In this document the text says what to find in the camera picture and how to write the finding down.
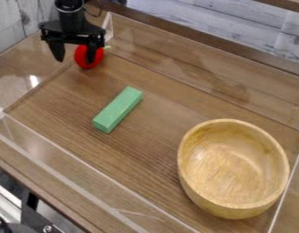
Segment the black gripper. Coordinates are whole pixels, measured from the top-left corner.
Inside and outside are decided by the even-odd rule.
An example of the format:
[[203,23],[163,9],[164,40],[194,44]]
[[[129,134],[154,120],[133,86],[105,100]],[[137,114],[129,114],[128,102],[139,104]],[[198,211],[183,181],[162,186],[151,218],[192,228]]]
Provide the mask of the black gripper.
[[40,23],[39,28],[41,30],[41,40],[48,43],[57,61],[64,60],[64,44],[73,44],[87,45],[87,63],[93,63],[97,47],[104,47],[105,42],[105,30],[101,27],[88,21],[83,21],[79,25],[67,25],[56,20]]

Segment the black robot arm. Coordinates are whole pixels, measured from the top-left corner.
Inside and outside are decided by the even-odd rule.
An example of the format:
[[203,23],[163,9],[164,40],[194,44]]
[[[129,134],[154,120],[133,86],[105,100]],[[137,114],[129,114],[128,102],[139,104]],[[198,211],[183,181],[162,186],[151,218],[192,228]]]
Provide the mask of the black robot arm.
[[104,48],[105,30],[93,25],[85,16],[85,0],[55,0],[55,10],[59,18],[41,22],[41,40],[48,43],[52,55],[57,61],[65,57],[65,45],[84,47],[84,66],[93,66],[99,61],[97,52]]

